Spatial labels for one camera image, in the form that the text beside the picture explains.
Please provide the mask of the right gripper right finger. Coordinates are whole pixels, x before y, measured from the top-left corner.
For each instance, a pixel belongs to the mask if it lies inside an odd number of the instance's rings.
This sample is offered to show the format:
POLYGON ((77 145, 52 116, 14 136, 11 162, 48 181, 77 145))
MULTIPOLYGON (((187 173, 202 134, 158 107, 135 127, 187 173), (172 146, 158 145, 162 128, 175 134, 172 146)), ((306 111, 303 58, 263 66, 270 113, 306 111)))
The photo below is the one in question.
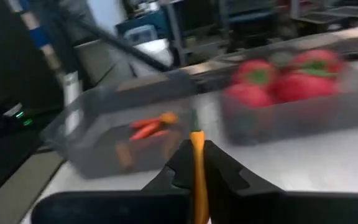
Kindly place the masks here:
POLYGON ((214 224, 358 224, 357 193, 283 190, 210 140, 204 169, 214 224))

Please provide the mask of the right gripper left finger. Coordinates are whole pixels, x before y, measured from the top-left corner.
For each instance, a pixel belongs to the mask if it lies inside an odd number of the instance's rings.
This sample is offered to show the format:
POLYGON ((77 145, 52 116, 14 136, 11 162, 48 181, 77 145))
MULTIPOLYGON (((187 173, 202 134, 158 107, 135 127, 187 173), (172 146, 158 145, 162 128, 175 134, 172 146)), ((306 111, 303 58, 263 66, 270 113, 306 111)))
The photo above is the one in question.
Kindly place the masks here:
POLYGON ((194 158, 184 140, 140 190, 59 192, 38 202, 31 224, 193 224, 194 158))

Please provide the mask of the red chili pepper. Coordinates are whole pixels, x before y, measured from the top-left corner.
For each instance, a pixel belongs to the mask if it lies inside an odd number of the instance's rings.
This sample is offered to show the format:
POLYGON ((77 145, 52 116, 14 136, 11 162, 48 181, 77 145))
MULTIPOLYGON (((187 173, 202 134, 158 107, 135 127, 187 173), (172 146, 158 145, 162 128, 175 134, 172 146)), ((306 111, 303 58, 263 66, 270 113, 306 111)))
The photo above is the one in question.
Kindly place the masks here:
POLYGON ((163 136, 165 134, 168 134, 170 131, 169 130, 161 130, 161 131, 157 131, 153 134, 150 135, 150 138, 154 138, 154 137, 158 137, 158 136, 163 136))
POLYGON ((148 124, 158 123, 159 121, 160 121, 159 118, 142 119, 142 120, 132 122, 130 124, 130 127, 133 129, 140 129, 148 124))

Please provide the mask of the strawberry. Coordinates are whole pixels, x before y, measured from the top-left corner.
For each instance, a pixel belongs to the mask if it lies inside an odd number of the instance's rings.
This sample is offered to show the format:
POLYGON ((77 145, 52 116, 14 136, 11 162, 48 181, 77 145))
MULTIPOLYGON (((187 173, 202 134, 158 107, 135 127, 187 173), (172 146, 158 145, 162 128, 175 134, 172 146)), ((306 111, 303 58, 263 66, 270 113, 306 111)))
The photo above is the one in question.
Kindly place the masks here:
POLYGON ((258 86, 268 89, 278 76, 278 70, 265 60, 247 60, 242 62, 232 75, 233 83, 258 86))
POLYGON ((302 73, 285 75, 272 86, 273 95, 282 103, 328 96, 337 92, 334 81, 302 73))
POLYGON ((345 62, 336 52, 326 49, 314 49, 296 55, 288 66, 293 70, 299 70, 308 75, 336 78, 343 70, 345 62))
POLYGON ((227 87, 224 94, 238 100, 240 103, 253 108, 270 106, 273 100, 270 95, 259 86, 237 83, 227 87))

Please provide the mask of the grey translucent plastic bin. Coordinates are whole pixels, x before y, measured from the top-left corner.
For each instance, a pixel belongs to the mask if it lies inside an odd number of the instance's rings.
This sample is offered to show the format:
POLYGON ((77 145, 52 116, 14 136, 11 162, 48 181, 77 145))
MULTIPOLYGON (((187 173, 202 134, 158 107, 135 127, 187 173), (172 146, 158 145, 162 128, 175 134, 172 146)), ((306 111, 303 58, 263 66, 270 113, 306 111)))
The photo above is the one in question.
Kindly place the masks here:
POLYGON ((236 84, 231 76, 218 96, 224 134, 229 142, 250 145, 358 126, 358 39, 315 46, 264 46, 248 50, 244 62, 247 60, 265 60, 278 70, 273 84, 263 89, 270 95, 273 104, 253 108, 225 95, 224 90, 236 84), (345 62, 336 78, 327 78, 336 83, 338 92, 307 100, 279 102, 272 93, 273 84, 290 73, 308 75, 288 65, 296 55, 314 49, 331 50, 345 62))
POLYGON ((85 179, 161 169, 188 138, 195 93, 195 81, 180 70, 98 86, 69 104, 41 138, 85 179), (158 129, 168 134, 129 140, 137 131, 132 122, 168 111, 178 116, 158 129))

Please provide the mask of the wooden table board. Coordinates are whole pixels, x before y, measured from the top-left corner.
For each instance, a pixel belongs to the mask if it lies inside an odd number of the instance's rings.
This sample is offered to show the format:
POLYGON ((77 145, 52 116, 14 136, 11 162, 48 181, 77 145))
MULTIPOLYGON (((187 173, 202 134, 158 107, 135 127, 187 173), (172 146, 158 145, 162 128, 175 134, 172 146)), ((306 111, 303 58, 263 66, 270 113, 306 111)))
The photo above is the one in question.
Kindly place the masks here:
POLYGON ((0 224, 20 224, 62 162, 55 152, 30 156, 0 188, 0 224))

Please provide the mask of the white pole blue band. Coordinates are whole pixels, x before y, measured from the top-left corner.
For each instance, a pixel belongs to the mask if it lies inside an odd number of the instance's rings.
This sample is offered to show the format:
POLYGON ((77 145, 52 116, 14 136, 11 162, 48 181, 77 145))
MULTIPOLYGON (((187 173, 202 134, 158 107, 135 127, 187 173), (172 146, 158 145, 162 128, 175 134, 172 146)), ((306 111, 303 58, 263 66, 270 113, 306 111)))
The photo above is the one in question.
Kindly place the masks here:
POLYGON ((18 99, 3 117, 30 126, 48 112, 68 106, 81 93, 79 69, 68 32, 54 0, 3 0, 14 18, 20 20, 25 40, 16 44, 14 65, 23 71, 19 79, 18 99), (62 88, 64 102, 57 98, 62 88))

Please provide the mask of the black slanted bar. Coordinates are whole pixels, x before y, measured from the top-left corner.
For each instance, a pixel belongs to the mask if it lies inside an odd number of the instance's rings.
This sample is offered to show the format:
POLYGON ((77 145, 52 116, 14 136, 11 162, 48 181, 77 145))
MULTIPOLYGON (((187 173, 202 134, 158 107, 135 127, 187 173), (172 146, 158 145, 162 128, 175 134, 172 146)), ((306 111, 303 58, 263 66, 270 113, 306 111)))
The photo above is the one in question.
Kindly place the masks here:
POLYGON ((136 49, 135 47, 127 44, 125 40, 122 40, 119 37, 110 34, 108 31, 105 31, 102 28, 91 25, 90 23, 86 22, 84 19, 71 18, 69 19, 69 21, 76 24, 78 27, 84 29, 85 31, 89 32, 90 34, 96 36, 97 38, 104 40, 109 45, 123 51, 124 53, 130 54, 137 60, 146 63, 147 65, 151 66, 152 68, 156 69, 159 72, 167 72, 171 70, 169 66, 164 65, 162 62, 157 61, 156 59, 152 58, 146 53, 143 53, 142 51, 136 49))

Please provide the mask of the blue storage box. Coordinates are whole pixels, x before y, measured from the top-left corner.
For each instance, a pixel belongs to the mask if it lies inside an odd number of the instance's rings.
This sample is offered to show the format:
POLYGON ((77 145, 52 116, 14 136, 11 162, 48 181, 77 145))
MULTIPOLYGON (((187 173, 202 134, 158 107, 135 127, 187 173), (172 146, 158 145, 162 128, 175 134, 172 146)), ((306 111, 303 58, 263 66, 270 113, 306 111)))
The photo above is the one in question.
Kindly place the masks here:
POLYGON ((116 30, 118 35, 131 45, 170 38, 170 29, 166 22, 165 13, 162 10, 128 19, 117 24, 116 30))

